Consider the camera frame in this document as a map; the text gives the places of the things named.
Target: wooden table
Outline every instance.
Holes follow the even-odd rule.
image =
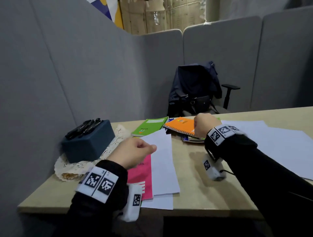
[[[264,120],[270,127],[303,130],[313,138],[313,107],[253,111],[217,115],[223,120]],[[122,124],[133,131],[142,121]],[[211,181],[205,174],[203,145],[183,143],[172,135],[173,161],[181,192],[174,194],[174,210],[141,209],[141,214],[177,216],[215,216],[262,218],[262,215],[233,175],[221,182]],[[226,162],[224,167],[230,170]],[[66,213],[77,182],[62,182],[55,175],[47,179],[19,206],[24,213]]]

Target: lace doily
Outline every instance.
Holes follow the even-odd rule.
[[[69,163],[66,155],[63,153],[57,159],[54,165],[54,171],[56,176],[62,181],[79,180],[89,170],[89,168],[95,166],[100,160],[106,159],[121,141],[131,136],[130,131],[128,131],[120,124],[115,129],[114,134],[115,138],[105,149],[100,158],[95,161],[81,161],[78,163]]]

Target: black sleeve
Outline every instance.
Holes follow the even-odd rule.
[[[311,232],[313,186],[310,183],[262,153],[244,135],[229,137],[219,146],[207,136],[205,148],[228,163],[275,236]]]
[[[102,160],[96,166],[118,176],[107,202],[104,204],[85,194],[76,193],[63,223],[53,233],[53,237],[112,235],[112,214],[122,210],[127,203],[127,170],[109,160]]]

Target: office divider panel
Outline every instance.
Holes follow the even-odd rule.
[[[312,106],[313,7],[263,19],[252,110]]]
[[[180,31],[132,36],[85,0],[32,2],[77,123],[166,115],[159,95],[183,62]]]
[[[190,26],[183,33],[185,64],[212,60],[221,84],[241,87],[231,92],[231,112],[250,109],[261,23],[259,17],[247,17]],[[215,103],[223,105],[225,96],[224,88],[223,98]]]
[[[29,1],[1,1],[0,32],[1,235],[51,235],[16,208],[52,174],[75,122]]]

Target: chair seat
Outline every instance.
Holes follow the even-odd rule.
[[[216,110],[219,112],[219,113],[231,113],[229,110],[221,107],[221,106],[218,106],[216,105]],[[191,114],[190,112],[184,110],[183,112],[183,115],[185,117],[188,117],[188,116],[196,116],[196,114]],[[208,111],[204,112],[204,113],[210,113],[210,114],[216,114],[216,112],[213,110],[213,109],[209,109]]]

